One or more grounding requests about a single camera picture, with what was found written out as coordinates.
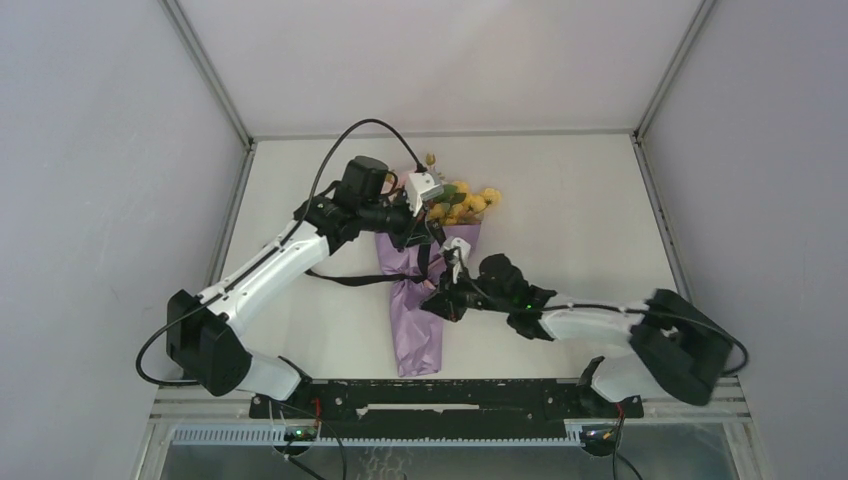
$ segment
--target gray floor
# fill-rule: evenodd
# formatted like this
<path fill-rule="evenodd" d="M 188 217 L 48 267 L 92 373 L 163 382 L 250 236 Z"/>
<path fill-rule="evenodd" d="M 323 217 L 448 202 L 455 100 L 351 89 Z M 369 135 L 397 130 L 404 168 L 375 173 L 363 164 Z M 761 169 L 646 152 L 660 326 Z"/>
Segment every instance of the gray floor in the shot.
<path fill-rule="evenodd" d="M 611 460 L 573 447 L 349 447 L 350 480 L 610 479 Z M 621 452 L 645 480 L 736 478 L 721 426 L 626 426 Z M 299 457 L 328 480 L 341 478 L 337 448 Z M 164 479 L 310 479 L 267 447 L 173 446 Z M 619 463 L 619 480 L 636 477 Z"/>

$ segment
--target yellow rose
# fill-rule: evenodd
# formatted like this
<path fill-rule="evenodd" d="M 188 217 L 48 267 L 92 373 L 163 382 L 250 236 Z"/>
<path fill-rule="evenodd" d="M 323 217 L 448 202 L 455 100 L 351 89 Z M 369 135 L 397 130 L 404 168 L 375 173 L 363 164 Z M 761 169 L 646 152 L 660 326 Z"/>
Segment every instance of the yellow rose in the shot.
<path fill-rule="evenodd" d="M 483 197 L 483 200 L 486 201 L 487 205 L 497 205 L 501 203 L 501 192 L 500 190 L 496 190 L 494 188 L 486 188 L 482 192 L 480 192 L 480 196 Z"/>
<path fill-rule="evenodd" d="M 465 182 L 451 182 L 456 187 L 456 193 L 471 194 L 471 186 Z"/>
<path fill-rule="evenodd" d="M 471 200 L 468 203 L 468 211 L 470 212 L 480 213 L 489 206 L 482 195 L 469 195 L 469 197 L 471 197 Z"/>
<path fill-rule="evenodd" d="M 448 212 L 448 217 L 461 217 L 463 215 L 465 215 L 465 207 L 461 203 L 452 206 Z"/>
<path fill-rule="evenodd" d="M 427 218 L 430 220 L 440 220 L 446 214 L 447 212 L 445 211 L 445 207 L 443 207 L 441 203 L 437 203 L 430 209 L 430 213 L 427 214 Z"/>

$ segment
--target flower bouquet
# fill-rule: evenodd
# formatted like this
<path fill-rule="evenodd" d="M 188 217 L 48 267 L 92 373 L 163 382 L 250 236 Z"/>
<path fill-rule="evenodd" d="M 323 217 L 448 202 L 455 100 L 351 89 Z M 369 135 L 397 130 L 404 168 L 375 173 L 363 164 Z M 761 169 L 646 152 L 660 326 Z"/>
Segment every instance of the flower bouquet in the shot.
<path fill-rule="evenodd" d="M 448 183 L 445 176 L 436 170 L 436 157 L 433 154 L 427 154 L 426 163 L 444 182 L 442 195 L 428 203 L 428 221 L 438 222 L 447 237 L 464 239 L 471 245 L 473 252 L 480 236 L 484 212 L 501 201 L 501 193 L 494 188 L 485 188 L 475 194 L 466 182 Z M 400 179 L 396 180 L 394 175 L 396 174 L 389 175 L 391 182 L 403 184 L 406 176 L 399 175 Z M 392 188 L 389 178 L 387 191 Z M 435 284 L 447 268 L 444 259 L 439 255 L 439 245 L 421 245 L 397 250 L 386 234 L 378 234 L 376 244 L 380 269 L 386 275 L 420 276 L 418 249 L 429 249 L 427 280 L 420 283 L 413 280 L 395 282 L 391 289 L 389 315 L 398 376 L 414 377 L 436 373 L 442 368 L 444 320 L 430 312 L 422 311 L 420 305 L 435 290 Z"/>

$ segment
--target black strap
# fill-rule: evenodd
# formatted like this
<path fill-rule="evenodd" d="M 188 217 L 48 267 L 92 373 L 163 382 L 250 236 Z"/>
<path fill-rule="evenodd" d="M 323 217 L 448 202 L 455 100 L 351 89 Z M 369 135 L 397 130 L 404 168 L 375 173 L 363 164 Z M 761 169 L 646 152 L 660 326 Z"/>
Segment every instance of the black strap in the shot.
<path fill-rule="evenodd" d="M 405 273 L 395 273 L 393 275 L 359 275 L 353 277 L 332 277 L 330 275 L 321 275 L 312 269 L 306 271 L 310 277 L 329 280 L 331 282 L 344 285 L 346 287 L 364 287 L 365 285 L 374 285 L 375 283 L 383 282 L 399 282 L 401 280 L 412 280 L 415 283 L 421 283 L 427 280 L 427 274 L 430 269 L 430 245 L 418 246 L 418 271 L 420 275 L 407 275 Z"/>

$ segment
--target purple wrapping paper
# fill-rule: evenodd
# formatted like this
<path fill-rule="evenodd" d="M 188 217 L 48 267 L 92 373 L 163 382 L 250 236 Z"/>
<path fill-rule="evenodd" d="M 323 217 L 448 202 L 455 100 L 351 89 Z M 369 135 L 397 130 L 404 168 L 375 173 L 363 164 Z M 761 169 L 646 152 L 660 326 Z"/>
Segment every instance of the purple wrapping paper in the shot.
<path fill-rule="evenodd" d="M 473 252 L 477 247 L 481 226 L 480 224 L 454 225 L 445 227 L 444 230 L 447 237 L 460 237 L 468 242 Z M 377 258 L 384 274 L 405 273 L 413 276 L 420 274 L 418 247 L 398 252 L 392 246 L 388 235 L 383 233 L 377 234 L 376 243 Z M 445 268 L 445 261 L 439 256 L 439 246 L 430 245 L 428 278 L 433 285 L 438 284 L 439 276 Z M 442 330 L 446 320 L 418 308 L 431 292 L 433 288 L 427 285 L 427 282 L 415 283 L 411 280 L 403 280 L 392 285 L 389 316 L 398 376 L 415 377 L 436 373 L 442 369 Z"/>

